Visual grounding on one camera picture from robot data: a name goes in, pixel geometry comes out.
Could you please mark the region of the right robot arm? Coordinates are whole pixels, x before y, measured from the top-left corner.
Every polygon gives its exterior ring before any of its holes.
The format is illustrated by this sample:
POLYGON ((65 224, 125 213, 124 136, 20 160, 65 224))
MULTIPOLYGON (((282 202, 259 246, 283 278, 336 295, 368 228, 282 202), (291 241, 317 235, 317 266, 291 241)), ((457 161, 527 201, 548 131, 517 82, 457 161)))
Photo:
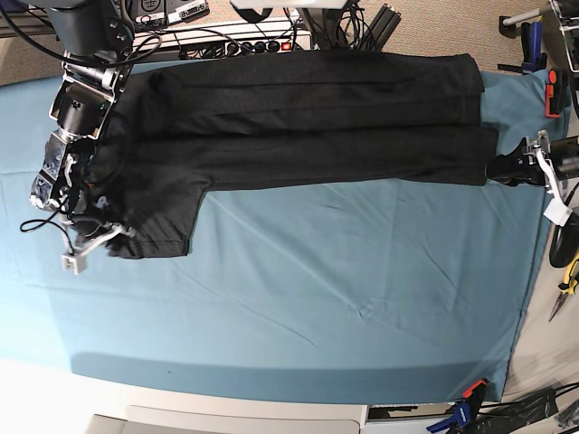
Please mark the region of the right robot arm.
POLYGON ((58 127, 47 140, 30 201, 50 212, 48 222, 61 231, 79 231, 79 250, 62 236, 65 256, 74 258, 123 230, 100 216, 85 172, 132 70, 134 33, 120 1, 62 1, 45 10, 65 52, 62 85, 50 109, 58 127))

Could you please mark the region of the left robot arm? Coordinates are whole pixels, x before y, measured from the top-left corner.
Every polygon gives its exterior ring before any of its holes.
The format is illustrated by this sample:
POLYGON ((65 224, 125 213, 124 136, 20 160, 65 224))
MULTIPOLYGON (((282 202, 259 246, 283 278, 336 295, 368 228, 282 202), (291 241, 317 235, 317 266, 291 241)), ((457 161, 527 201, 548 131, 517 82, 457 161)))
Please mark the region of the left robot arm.
MULTIPOLYGON (((558 118, 567 101, 578 110, 578 3, 550 1, 523 14, 501 15, 498 30, 508 38, 521 38, 524 61, 518 70, 524 74, 539 71, 546 66, 546 54, 541 49, 537 18, 546 14, 554 15, 565 48, 566 66, 550 70, 546 81, 545 114, 558 118)), ((578 137, 550 140, 545 131, 535 138, 525 137, 509 155, 494 158, 486 174, 488 179, 508 186, 543 186, 567 212, 569 202, 562 198, 559 184, 578 176, 578 137)))

